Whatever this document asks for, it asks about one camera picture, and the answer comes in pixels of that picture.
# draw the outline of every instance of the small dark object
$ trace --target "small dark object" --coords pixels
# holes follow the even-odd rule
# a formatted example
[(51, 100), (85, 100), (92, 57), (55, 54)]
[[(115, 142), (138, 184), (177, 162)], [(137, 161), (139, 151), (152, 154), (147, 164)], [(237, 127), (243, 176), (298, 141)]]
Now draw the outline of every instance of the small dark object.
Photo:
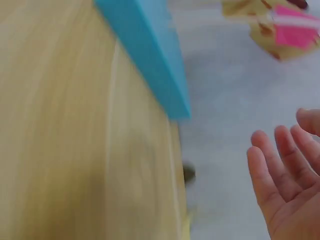
[(196, 178), (196, 170), (193, 166), (183, 165), (184, 184), (189, 184)]
[(296, 5), (298, 8), (302, 10), (306, 10), (308, 8), (308, 3), (305, 0), (287, 0), (289, 3)]

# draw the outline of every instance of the palm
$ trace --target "palm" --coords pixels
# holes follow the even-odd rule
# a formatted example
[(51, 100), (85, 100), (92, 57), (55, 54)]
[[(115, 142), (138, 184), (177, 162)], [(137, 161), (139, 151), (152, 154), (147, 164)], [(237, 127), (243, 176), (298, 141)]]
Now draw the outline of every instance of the palm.
[[(320, 135), (320, 111), (301, 110), (297, 119), (303, 129)], [(302, 128), (296, 125), (291, 131), (284, 126), (275, 129), (280, 156), (263, 131), (251, 137), (249, 170), (273, 240), (320, 238), (320, 144)]]

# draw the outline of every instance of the wood grain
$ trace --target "wood grain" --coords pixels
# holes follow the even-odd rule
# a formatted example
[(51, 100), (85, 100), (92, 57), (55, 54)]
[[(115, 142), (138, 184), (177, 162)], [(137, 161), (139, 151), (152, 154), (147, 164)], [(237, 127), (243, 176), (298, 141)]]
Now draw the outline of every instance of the wood grain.
[(169, 123), (90, 0), (2, 1), (0, 239), (176, 240)]

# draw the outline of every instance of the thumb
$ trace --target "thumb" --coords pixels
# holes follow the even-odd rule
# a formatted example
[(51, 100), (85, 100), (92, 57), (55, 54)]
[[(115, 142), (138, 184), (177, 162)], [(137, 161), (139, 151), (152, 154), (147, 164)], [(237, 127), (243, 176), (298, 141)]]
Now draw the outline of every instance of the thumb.
[(296, 112), (296, 120), (303, 130), (320, 137), (320, 109), (305, 110), (300, 108)]

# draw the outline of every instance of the blue edge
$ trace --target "blue edge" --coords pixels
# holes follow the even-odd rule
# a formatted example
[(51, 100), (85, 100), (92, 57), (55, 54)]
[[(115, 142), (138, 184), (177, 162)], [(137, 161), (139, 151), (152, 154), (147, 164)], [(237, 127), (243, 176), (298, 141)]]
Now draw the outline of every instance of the blue edge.
[(166, 0), (95, 0), (171, 120), (190, 118), (183, 58)]

